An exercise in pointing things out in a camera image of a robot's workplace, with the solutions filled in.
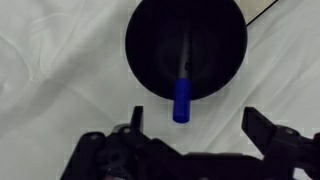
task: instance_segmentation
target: white fabric surface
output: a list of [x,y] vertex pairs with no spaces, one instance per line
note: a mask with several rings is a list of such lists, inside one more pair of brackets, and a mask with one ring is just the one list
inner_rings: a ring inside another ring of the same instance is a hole
[[261,157],[241,131],[245,106],[305,136],[320,132],[320,1],[280,0],[253,23],[237,76],[193,102],[185,126],[130,72],[124,37],[137,3],[0,0],[1,179],[59,178],[82,134],[109,134],[135,105],[145,133],[180,152]]

